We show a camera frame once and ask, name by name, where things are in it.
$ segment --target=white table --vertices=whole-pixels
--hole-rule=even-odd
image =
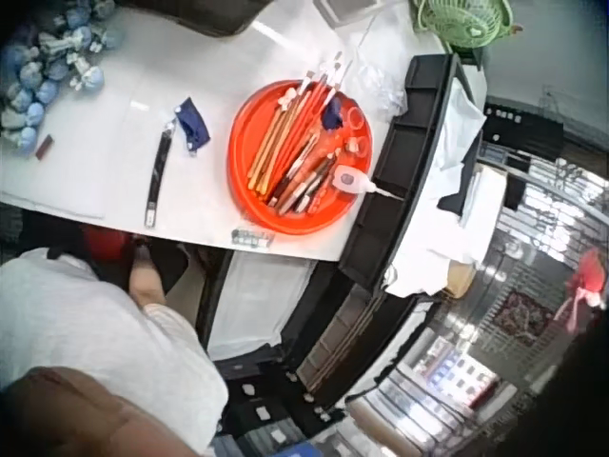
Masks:
[[[0,201],[111,229],[235,248],[231,232],[251,227],[235,207],[226,181],[226,148],[232,120],[254,91],[273,81],[300,78],[323,58],[342,50],[358,56],[344,91],[363,106],[373,132],[374,160],[388,130],[357,83],[362,61],[402,83],[416,54],[440,53],[432,34],[415,34],[406,3],[332,30],[312,2],[278,0],[242,34],[203,36],[165,18],[121,10],[115,19],[125,44],[103,56],[106,85],[94,97],[64,89],[49,110],[40,138],[55,143],[42,161],[3,148]],[[471,79],[483,100],[483,75]],[[177,129],[161,187],[156,227],[144,227],[150,174],[163,124],[174,107],[192,97],[211,141],[197,157],[187,153]],[[361,199],[332,227],[316,234],[277,235],[268,252],[338,260]]]

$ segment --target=green fan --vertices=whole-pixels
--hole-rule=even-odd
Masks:
[[[516,33],[520,26],[507,0],[415,0],[418,28],[432,30],[460,48],[481,48]]]

